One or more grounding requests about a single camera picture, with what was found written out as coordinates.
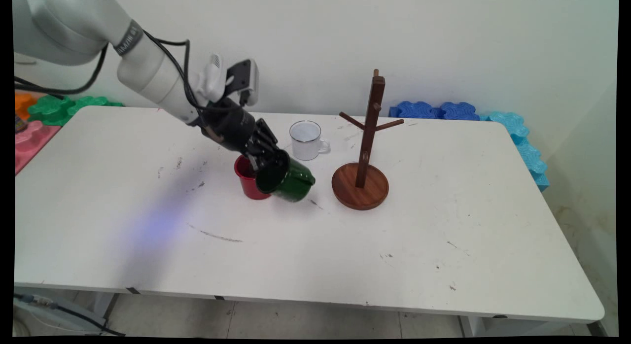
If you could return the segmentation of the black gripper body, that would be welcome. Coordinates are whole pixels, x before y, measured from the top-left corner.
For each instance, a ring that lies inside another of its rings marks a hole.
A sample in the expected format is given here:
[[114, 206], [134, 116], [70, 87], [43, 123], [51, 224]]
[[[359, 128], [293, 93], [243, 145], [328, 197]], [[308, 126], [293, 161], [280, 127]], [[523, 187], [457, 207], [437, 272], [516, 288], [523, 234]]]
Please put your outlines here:
[[255, 131], [255, 119], [241, 107], [228, 112], [201, 110], [199, 128], [202, 135], [223, 148], [249, 153], [249, 142]]

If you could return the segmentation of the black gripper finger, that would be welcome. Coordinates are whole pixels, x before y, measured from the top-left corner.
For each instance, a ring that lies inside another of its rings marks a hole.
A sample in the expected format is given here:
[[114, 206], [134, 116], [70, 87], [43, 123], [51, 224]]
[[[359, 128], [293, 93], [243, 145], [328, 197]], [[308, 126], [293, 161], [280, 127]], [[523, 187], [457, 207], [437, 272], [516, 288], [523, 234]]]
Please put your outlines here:
[[258, 119], [254, 128], [254, 145], [265, 151], [278, 149], [278, 140], [264, 119]]
[[248, 142], [245, 146], [246, 157], [254, 171], [260, 171], [269, 164], [274, 164], [277, 145], [267, 142]]

